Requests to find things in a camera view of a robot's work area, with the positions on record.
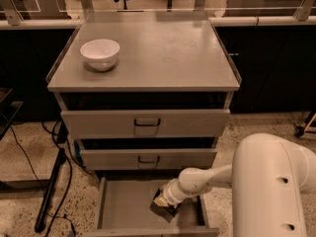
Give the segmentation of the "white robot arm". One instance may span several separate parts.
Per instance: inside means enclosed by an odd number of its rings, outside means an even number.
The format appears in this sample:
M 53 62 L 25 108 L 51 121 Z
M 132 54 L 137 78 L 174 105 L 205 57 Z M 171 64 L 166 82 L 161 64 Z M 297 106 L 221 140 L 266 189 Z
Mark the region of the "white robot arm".
M 316 191 L 316 155 L 281 137 L 256 133 L 238 145 L 230 165 L 186 168 L 153 203 L 174 215 L 187 198 L 232 190 L 234 237 L 307 237 L 301 196 Z

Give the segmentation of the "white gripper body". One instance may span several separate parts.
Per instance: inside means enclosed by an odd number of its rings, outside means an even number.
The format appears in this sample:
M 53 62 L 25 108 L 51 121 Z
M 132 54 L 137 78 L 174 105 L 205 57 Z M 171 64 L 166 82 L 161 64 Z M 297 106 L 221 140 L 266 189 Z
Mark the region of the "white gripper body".
M 173 179 L 168 183 L 170 184 L 170 190 L 162 192 L 162 197 L 166 200 L 168 205 L 177 205 L 188 197 L 180 187 L 177 179 Z

